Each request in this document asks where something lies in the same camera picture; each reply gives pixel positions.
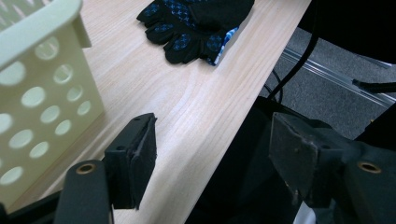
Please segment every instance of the wooden table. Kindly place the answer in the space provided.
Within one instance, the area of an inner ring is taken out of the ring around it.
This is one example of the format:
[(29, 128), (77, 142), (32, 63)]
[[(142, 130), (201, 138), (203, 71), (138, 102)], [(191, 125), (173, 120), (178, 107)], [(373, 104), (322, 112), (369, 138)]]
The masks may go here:
[(183, 223), (288, 43), (310, 0), (256, 0), (218, 66), (172, 65), (136, 20), (149, 0), (84, 0), (86, 57), (105, 113), (13, 206), (62, 188), (64, 171), (101, 159), (126, 123), (158, 118), (157, 164), (139, 211), (116, 223)]

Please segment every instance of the metal rivet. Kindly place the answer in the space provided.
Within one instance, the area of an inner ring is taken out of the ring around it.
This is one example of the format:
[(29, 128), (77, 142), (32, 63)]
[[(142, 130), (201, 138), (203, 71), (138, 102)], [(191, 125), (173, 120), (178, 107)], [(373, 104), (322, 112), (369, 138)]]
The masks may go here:
[(361, 168), (363, 171), (372, 173), (372, 174), (380, 174), (382, 172), (381, 168), (379, 168), (377, 165), (370, 163), (368, 161), (359, 161), (358, 162), (359, 168)]
[(76, 173), (78, 173), (79, 175), (86, 175), (93, 172), (95, 168), (95, 164), (92, 163), (82, 164), (77, 168)]

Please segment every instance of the blue patterned glove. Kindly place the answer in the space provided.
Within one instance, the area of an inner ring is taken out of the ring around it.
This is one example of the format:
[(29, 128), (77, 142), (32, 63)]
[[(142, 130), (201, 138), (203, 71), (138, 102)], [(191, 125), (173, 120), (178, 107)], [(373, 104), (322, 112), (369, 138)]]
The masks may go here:
[(216, 65), (254, 0), (155, 0), (137, 19), (148, 40), (163, 45), (170, 63), (197, 58)]

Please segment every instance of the gray carpet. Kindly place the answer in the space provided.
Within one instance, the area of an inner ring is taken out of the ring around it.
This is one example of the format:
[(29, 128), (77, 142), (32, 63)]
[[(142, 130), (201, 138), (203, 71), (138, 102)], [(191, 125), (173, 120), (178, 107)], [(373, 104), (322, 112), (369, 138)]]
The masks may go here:
[[(311, 34), (298, 28), (288, 48), (302, 54), (310, 36)], [(383, 68), (321, 39), (309, 59), (360, 81), (396, 81), (396, 65)], [(280, 58), (275, 70), (282, 78), (293, 66), (293, 63)], [(274, 76), (270, 76), (267, 85), (273, 89), (276, 84)], [(268, 91), (262, 89), (261, 96), (268, 96)], [(284, 87), (282, 105), (311, 119), (327, 122), (337, 132), (351, 139), (362, 133), (372, 119), (387, 109), (305, 69), (301, 69)]]

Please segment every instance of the black cable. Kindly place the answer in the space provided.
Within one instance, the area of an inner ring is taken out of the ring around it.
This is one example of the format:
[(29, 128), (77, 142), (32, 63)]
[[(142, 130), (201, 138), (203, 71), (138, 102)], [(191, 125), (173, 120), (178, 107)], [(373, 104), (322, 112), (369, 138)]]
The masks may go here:
[(276, 94), (288, 83), (296, 74), (297, 72), (303, 67), (305, 62), (308, 60), (309, 56), (311, 55), (312, 51), (315, 48), (315, 45), (318, 43), (318, 1), (316, 0), (315, 3), (315, 18), (314, 18), (314, 27), (312, 29), (312, 35), (311, 39), (309, 40), (308, 46), (306, 47), (306, 50), (304, 54), (301, 56), (300, 60), (297, 62), (297, 64), (294, 65), (294, 67), (289, 71), (289, 73), (282, 79), (282, 81), (274, 88), (274, 90), (270, 93), (270, 95), (267, 97), (268, 99), (272, 99), (276, 96)]
[[(272, 71), (272, 73), (274, 74), (277, 83), (279, 85), (279, 83), (281, 82), (279, 75), (277, 74), (277, 72), (275, 71), (275, 69)], [(283, 100), (283, 88), (280, 88), (279, 91), (279, 99), (277, 100), (278, 103), (282, 104), (282, 100)]]
[(371, 93), (396, 92), (396, 82), (368, 83), (353, 79), (352, 84)]
[(271, 92), (273, 91), (267, 84), (264, 84), (264, 88), (267, 89), (268, 93), (271, 94)]

